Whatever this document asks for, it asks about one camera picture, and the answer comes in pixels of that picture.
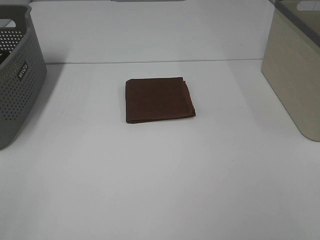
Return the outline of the grey perforated plastic basket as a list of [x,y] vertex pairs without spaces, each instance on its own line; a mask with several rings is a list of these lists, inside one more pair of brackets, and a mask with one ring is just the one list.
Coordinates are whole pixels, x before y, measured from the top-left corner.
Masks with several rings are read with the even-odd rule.
[[3,4],[0,18],[15,23],[0,29],[0,147],[17,136],[47,75],[28,5]]

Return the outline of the beige plastic storage bin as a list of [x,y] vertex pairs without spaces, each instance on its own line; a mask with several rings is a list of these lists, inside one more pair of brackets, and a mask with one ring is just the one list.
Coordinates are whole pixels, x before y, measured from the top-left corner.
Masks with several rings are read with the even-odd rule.
[[320,140],[320,2],[276,0],[261,72],[299,132]]

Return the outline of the brown towel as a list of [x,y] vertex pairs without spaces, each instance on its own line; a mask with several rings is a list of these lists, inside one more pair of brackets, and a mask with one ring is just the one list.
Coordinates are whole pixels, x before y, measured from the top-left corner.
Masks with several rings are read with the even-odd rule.
[[192,118],[196,115],[182,77],[129,79],[125,82],[128,124]]

